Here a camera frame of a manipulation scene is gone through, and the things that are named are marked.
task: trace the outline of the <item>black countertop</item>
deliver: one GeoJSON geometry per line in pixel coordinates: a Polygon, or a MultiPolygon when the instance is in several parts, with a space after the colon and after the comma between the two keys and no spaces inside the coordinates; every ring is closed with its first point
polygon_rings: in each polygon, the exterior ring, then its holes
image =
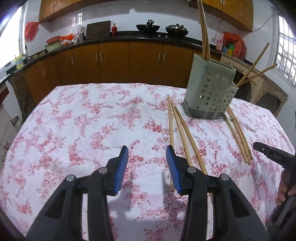
{"type": "MultiPolygon", "coordinates": [[[[202,41],[188,38],[188,37],[180,37],[180,38],[172,38],[169,37],[167,33],[160,33],[156,32],[154,35],[142,35],[139,31],[120,31],[118,32],[117,36],[109,36],[109,37],[103,37],[98,39],[90,39],[85,40],[84,42],[78,42],[76,44],[71,44],[66,47],[60,47],[54,51],[51,51],[49,53],[46,53],[35,60],[32,60],[25,64],[22,68],[16,70],[16,67],[12,67],[9,70],[6,71],[7,76],[0,80],[0,85],[3,84],[6,80],[9,79],[10,76],[13,74],[21,71],[22,69],[38,62],[39,60],[45,58],[46,56],[50,56],[53,54],[56,54],[58,52],[61,52],[66,49],[79,47],[83,45],[89,45],[94,43],[102,43],[102,42],[114,42],[114,41],[131,41],[131,40],[141,40],[141,41],[153,41],[153,42],[160,42],[160,43],[167,43],[167,44],[174,44],[179,45],[182,47],[190,47],[194,49],[201,49],[202,48],[202,41]]],[[[210,52],[213,54],[221,54],[220,51],[216,50],[216,46],[210,44],[210,52]]]]}

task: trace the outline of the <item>floral tablecloth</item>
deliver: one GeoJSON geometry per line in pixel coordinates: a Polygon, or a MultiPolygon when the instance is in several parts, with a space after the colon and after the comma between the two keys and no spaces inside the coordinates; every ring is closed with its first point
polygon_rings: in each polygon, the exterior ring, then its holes
{"type": "MultiPolygon", "coordinates": [[[[108,197],[115,239],[179,240],[187,196],[170,192],[165,159],[169,145],[167,94],[179,108],[209,175],[227,173],[266,224],[275,207],[281,167],[252,150],[250,166],[224,120],[185,116],[185,89],[146,84],[88,84],[56,87],[30,114],[7,153],[0,175],[0,206],[26,235],[44,203],[69,175],[91,174],[129,149],[122,190],[108,197]]],[[[252,149],[260,141],[294,153],[269,110],[234,99],[231,108],[252,149]]],[[[185,157],[175,120],[175,151],[185,157]]],[[[199,168],[189,144],[194,165],[199,168]]],[[[83,237],[88,239],[87,196],[83,237]]],[[[212,205],[208,199],[208,238],[212,205]]]]}

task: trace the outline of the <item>wall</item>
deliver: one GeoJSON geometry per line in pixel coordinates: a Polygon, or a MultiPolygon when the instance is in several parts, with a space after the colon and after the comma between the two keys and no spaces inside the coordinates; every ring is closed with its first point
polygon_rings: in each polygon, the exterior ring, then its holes
{"type": "MultiPolygon", "coordinates": [[[[28,0],[26,22],[38,21],[41,0],[28,0]]],[[[273,5],[268,0],[253,0],[254,24],[253,29],[260,28],[272,15],[273,5]]],[[[136,24],[144,24],[147,19],[153,19],[156,25],[160,25],[160,32],[166,32],[165,27],[170,24],[184,24],[188,29],[188,37],[201,40],[201,29],[198,22],[198,10],[189,7],[188,0],[121,0],[112,1],[85,7],[78,11],[67,14],[53,21],[50,24],[39,26],[39,31],[33,42],[27,43],[28,52],[36,53],[44,49],[46,40],[58,36],[68,35],[73,30],[73,23],[77,24],[77,14],[82,13],[82,24],[111,20],[117,23],[118,31],[137,30],[136,24]]],[[[215,37],[221,38],[224,31],[239,34],[243,37],[247,46],[246,59],[254,62],[258,54],[267,42],[270,46],[256,65],[258,70],[268,65],[273,43],[273,20],[269,20],[262,29],[253,33],[238,30],[225,21],[206,13],[209,40],[215,37]]],[[[296,111],[296,90],[287,84],[287,80],[270,70],[266,73],[276,84],[278,84],[289,98],[280,111],[277,119],[287,133],[293,145],[296,143],[295,111],[296,111]]]]}

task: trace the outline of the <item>human hand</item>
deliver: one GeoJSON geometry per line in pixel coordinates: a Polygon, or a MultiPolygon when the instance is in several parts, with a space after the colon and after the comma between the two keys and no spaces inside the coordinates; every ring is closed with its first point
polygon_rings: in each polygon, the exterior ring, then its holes
{"type": "MultiPolygon", "coordinates": [[[[285,194],[287,192],[287,184],[285,183],[285,175],[287,174],[287,170],[283,170],[281,173],[281,181],[279,183],[279,191],[278,196],[276,198],[276,204],[281,205],[282,202],[286,200],[285,194]]],[[[296,195],[296,185],[293,186],[290,191],[288,191],[288,196],[296,195]]]]}

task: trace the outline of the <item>utensil holder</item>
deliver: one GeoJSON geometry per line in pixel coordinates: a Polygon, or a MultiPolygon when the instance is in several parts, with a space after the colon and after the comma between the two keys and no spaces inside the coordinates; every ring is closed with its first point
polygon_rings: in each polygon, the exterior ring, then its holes
{"type": "Polygon", "coordinates": [[[238,88],[233,79],[236,70],[194,54],[192,69],[182,108],[187,116],[201,119],[223,118],[238,88]]]}

